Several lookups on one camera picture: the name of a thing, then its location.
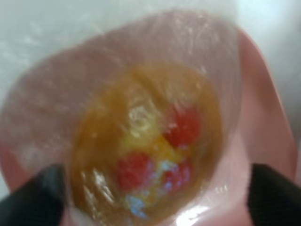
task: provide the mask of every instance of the black object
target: black object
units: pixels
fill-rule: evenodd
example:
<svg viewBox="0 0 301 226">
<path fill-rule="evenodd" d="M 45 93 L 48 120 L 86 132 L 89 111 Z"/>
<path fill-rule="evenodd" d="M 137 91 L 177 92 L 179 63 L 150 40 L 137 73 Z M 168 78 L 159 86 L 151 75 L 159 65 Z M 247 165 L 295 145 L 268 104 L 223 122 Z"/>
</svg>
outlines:
<svg viewBox="0 0 301 226">
<path fill-rule="evenodd" d="M 301 226 L 301 189 L 266 165 L 253 165 L 247 205 L 256 226 Z"/>
<path fill-rule="evenodd" d="M 63 167 L 52 165 L 0 202 L 0 226 L 58 226 L 64 204 Z"/>
</svg>

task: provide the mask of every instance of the orange liquid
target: orange liquid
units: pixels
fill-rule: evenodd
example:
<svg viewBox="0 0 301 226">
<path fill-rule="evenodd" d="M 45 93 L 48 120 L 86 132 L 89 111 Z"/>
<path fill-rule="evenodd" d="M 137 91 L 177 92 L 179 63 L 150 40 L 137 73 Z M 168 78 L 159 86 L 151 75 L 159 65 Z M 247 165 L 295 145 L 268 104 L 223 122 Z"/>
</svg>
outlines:
<svg viewBox="0 0 301 226">
<path fill-rule="evenodd" d="M 201 114 L 202 133 L 189 150 L 176 150 L 162 137 L 164 115 L 171 105 L 193 105 Z M 202 191 L 220 156 L 222 139 L 218 99 L 198 72 L 173 63 L 130 68 L 91 102 L 78 128 L 71 161 L 75 205 L 101 225 L 156 223 Z M 130 194 L 144 204 L 136 206 L 138 214 L 127 201 L 129 194 L 118 188 L 114 172 L 118 159 L 137 149 L 155 163 L 180 162 L 189 155 L 195 172 L 175 193 L 161 194 L 159 180 L 146 188 L 147 195 Z"/>
</svg>

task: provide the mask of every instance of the glossy surface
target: glossy surface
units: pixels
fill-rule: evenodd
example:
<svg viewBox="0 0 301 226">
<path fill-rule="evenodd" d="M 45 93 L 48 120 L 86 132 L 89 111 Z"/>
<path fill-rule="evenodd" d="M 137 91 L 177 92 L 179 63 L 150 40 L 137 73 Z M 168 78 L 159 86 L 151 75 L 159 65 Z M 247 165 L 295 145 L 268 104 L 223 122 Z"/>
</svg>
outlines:
<svg viewBox="0 0 301 226">
<path fill-rule="evenodd" d="M 175 63 L 130 68 L 91 102 L 78 128 L 75 205 L 108 225 L 167 218 L 202 193 L 222 142 L 218 99 L 202 75 Z"/>
</svg>

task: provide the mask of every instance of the red candy piece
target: red candy piece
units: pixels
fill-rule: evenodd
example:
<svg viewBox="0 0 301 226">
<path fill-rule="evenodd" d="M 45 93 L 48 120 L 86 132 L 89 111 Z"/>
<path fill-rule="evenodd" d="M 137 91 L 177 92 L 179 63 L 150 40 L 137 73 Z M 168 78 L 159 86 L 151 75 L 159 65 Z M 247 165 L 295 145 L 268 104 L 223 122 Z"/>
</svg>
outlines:
<svg viewBox="0 0 301 226">
<path fill-rule="evenodd" d="M 193 144 L 200 135 L 201 122 L 196 108 L 172 109 L 167 118 L 166 140 L 173 147 L 188 146 Z"/>
<path fill-rule="evenodd" d="M 121 190 L 130 192 L 147 184 L 154 173 L 154 164 L 149 155 L 132 152 L 118 162 L 117 180 Z"/>
<path fill-rule="evenodd" d="M 186 185 L 191 179 L 192 166 L 190 162 L 183 161 L 172 170 L 166 171 L 163 175 L 164 189 L 175 192 Z"/>
</svg>

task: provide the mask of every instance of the pink surface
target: pink surface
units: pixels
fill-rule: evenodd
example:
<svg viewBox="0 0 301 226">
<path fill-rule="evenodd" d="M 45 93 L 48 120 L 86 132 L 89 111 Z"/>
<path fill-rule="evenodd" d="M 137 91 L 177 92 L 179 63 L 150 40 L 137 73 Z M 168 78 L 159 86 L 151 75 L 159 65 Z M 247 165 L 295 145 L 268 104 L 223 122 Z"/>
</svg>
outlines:
<svg viewBox="0 0 301 226">
<path fill-rule="evenodd" d="M 240 43 L 242 103 L 238 129 L 209 190 L 194 203 L 195 212 L 182 213 L 182 218 L 180 214 L 174 225 L 252 225 L 245 207 L 250 161 L 267 163 L 294 179 L 297 149 L 269 71 L 256 46 L 243 33 Z M 27 179 L 6 147 L 1 147 L 0 162 L 11 190 Z"/>
</svg>

